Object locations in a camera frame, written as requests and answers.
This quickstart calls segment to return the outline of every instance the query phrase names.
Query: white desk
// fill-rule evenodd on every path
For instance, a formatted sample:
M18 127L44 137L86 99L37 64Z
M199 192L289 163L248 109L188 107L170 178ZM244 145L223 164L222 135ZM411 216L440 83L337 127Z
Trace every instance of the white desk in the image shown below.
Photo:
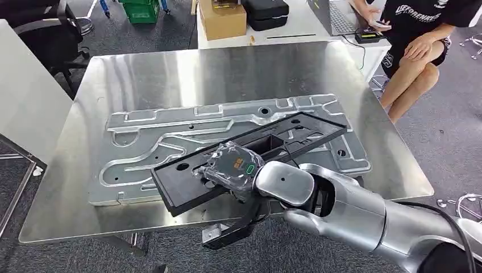
M224 48L224 47L243 47L243 46L259 46L266 44L288 44L288 43L304 43L304 42L318 42L318 41L333 41L342 40L348 47L348 51L354 60L355 66L360 68L363 63L363 49L346 42L342 37L333 37L328 34L321 22L314 15L306 0L285 0L289 5L288 22L286 25L271 30L254 31L250 26L247 27L246 35L211 40L206 39L204 26L201 22L201 16L197 12L197 39L199 49L207 48ZM294 36L294 35L313 35L301 37L276 38L279 36ZM251 43L251 36L254 38L254 43ZM352 43L356 43L353 35L347 37ZM391 45L387 40L383 39L378 43L361 45L366 49L365 61L361 73L366 82L369 82L379 67L383 57L390 49Z
M0 135L49 165L72 100L0 19Z

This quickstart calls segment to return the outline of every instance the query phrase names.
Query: cardboard box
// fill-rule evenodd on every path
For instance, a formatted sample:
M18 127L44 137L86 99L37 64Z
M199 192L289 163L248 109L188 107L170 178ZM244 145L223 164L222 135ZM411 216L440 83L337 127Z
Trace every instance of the cardboard box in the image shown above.
M212 0L199 0L199 10L208 41L246 35L246 12L242 5L215 9Z

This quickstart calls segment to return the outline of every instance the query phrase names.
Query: black cable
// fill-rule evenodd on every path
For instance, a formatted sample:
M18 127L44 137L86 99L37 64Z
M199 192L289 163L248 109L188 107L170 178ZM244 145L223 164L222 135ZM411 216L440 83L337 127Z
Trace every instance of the black cable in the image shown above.
M399 202L396 202L396 203L399 203L400 205L405 205L405 206L419 206L419 207L424 208L424 209L430 209L430 210L433 210L433 211L437 212L443 218L445 218L445 220L447 220L447 222L457 231L460 239L462 240L464 250L467 254L467 262L468 262L469 272L470 273L476 273L475 260L473 259L472 250L470 248L470 245L467 241L467 238L466 238L464 232L462 231L462 229L460 229L459 225L455 222L455 220L452 217L450 217L443 210L441 210L439 208L436 208L436 207L433 207L433 206L429 206L429 205L425 205L425 204L421 204L421 203L416 203L416 202L404 202L404 201L399 201Z
M292 162L296 165L296 167L299 169L299 168L300 168L300 165L298 165L298 163L296 163L296 161L294 161L293 155L291 155L291 153L289 152L288 148L286 147L286 143L283 144L283 147L285 148L284 150L288 153L289 159L291 159L291 161L292 161Z
M270 202L271 202L271 200L268 199L268 203L267 203L267 205L268 205L268 212L266 212L266 214L263 215L261 218L259 218L259 219L257 219L257 220L253 220L253 221L251 222L252 224L259 224L259 223L263 222L264 220L266 220L266 218L269 217L269 215L271 214L271 203L270 203Z
M362 47L362 46L359 45L359 44L354 44L354 43L350 42L350 41L346 38L345 35L342 35L342 37L345 38L345 40L346 40L348 43L352 44L353 46L360 47L360 48L363 49L363 59L361 60L361 67L358 69L358 70L362 70L362 69L365 67L365 54L367 53L367 49L364 48L364 47Z
M194 26L193 26L193 30L191 31L191 36L189 37L188 49L191 49L191 40L193 39L193 33L194 33L194 30L196 29L196 25L197 25L197 16L194 16Z

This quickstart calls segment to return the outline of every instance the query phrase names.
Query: laptop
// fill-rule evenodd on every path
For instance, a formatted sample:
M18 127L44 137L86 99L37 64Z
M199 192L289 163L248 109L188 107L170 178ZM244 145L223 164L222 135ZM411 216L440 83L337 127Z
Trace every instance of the laptop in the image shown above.
M331 36L354 34L368 23L348 0L307 0L311 10Z

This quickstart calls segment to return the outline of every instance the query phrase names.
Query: black t-shirt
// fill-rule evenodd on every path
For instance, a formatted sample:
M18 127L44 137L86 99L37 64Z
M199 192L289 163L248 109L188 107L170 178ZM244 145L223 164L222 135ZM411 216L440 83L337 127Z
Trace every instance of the black t-shirt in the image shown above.
M415 39L447 23L468 27L482 0L387 0L382 18L392 29L390 38Z

